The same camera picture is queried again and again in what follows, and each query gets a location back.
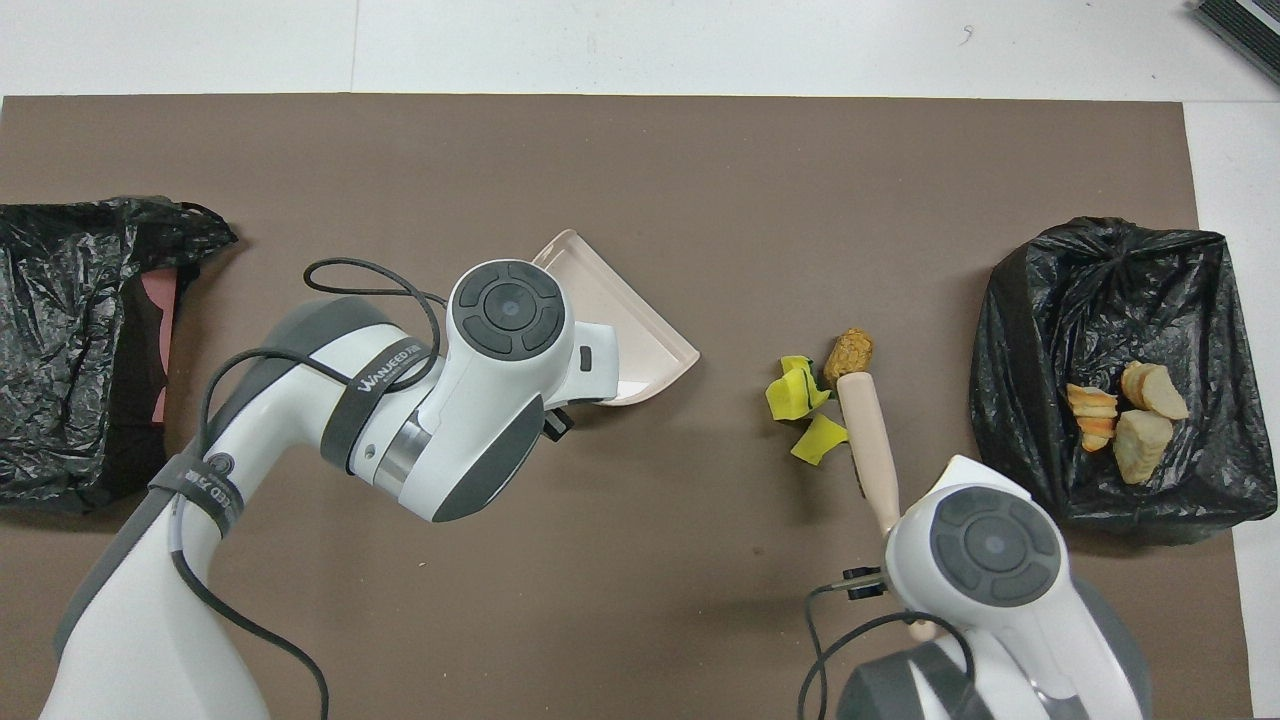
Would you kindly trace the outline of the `beige plastic dustpan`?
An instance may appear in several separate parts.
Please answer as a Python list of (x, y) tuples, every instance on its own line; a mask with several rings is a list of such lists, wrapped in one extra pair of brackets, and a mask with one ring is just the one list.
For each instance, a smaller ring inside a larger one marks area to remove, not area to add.
[(532, 259), (567, 291), (575, 318), (612, 325), (620, 382), (604, 406), (644, 402), (668, 389), (701, 354), (573, 229), (559, 232)]

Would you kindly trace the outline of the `beige hand brush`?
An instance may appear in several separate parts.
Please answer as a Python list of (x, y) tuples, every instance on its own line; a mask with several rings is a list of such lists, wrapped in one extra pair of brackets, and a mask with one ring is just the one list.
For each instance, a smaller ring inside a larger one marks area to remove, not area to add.
[(902, 516), (890, 438), (870, 373), (854, 372), (836, 383), (840, 410), (861, 493), (884, 539)]

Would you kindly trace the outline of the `brown corn-shaped nugget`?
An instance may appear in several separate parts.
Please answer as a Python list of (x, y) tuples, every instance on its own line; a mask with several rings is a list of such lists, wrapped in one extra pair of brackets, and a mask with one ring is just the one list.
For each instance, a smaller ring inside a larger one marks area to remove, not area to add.
[(835, 388), (838, 379), (859, 372), (868, 372), (874, 354), (874, 340), (860, 328), (849, 328), (833, 342), (822, 375), (828, 387)]

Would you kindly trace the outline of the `orange striped croissant toy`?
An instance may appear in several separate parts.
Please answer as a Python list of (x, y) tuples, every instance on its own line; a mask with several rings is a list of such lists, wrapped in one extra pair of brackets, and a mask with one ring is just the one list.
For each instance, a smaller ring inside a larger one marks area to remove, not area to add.
[(1105, 448), (1116, 433), (1117, 396), (1097, 387), (1068, 383), (1066, 398), (1084, 451), (1092, 454)]

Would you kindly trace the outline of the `pale bread chunk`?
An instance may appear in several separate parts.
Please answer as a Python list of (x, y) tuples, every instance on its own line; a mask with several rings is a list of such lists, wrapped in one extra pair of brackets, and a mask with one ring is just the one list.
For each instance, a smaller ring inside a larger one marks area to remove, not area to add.
[(1135, 409), (1156, 413), (1171, 421), (1190, 416), (1187, 401), (1162, 364), (1132, 361), (1121, 374), (1121, 392)]
[(1152, 478), (1172, 433), (1172, 421), (1155, 411), (1130, 410), (1120, 414), (1112, 446), (1125, 484), (1144, 484)]

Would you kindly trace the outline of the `black trash bag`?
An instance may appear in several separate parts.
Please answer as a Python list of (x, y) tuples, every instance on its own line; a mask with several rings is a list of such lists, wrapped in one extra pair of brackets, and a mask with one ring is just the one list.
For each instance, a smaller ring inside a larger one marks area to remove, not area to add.
[[(1068, 391), (1112, 395), (1157, 366), (1187, 405), (1151, 475), (1125, 478), (1112, 446), (1087, 448)], [(980, 459), (1061, 523), (1147, 544), (1192, 544), (1280, 509), (1280, 484), (1228, 241), (1076, 218), (991, 273), (972, 355)]]
[(165, 197), (0, 205), (0, 509), (84, 514), (146, 487), (168, 455), (141, 275), (197, 274), (236, 241)]

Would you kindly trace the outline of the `pink bin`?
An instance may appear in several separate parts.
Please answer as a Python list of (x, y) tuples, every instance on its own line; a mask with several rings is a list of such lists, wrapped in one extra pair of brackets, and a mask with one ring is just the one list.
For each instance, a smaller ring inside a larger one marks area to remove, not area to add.
[(156, 398), (151, 423), (161, 427), (165, 418), (166, 388), (169, 386), (173, 328), (179, 299), (178, 269), (163, 268), (141, 275), (142, 290), (148, 302), (148, 333), (154, 337), (157, 377), (154, 380)]

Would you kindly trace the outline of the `brown table mat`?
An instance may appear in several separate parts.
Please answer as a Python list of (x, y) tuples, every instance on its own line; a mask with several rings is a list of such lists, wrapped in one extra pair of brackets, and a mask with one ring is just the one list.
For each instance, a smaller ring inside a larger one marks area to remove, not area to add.
[(430, 524), (291, 450), (212, 588), (306, 648), (335, 720), (790, 720), (803, 600), (876, 564), (847, 450), (790, 455), (765, 387), (842, 331), (906, 501), (972, 452), (991, 269), (1043, 229), (1199, 225), (1183, 110), (1143, 102), (280, 95), (10, 97), (0, 202), (166, 196), (239, 242), (187, 293), (168, 441), (209, 375), (367, 258), (447, 293), (576, 229), (700, 360), (628, 407), (575, 407), (495, 502)]

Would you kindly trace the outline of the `dark striped grey object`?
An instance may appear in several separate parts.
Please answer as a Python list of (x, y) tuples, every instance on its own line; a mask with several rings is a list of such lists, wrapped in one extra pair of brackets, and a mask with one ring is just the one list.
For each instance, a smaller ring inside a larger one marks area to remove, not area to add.
[(1190, 15), (1280, 86), (1280, 0), (1192, 0)]

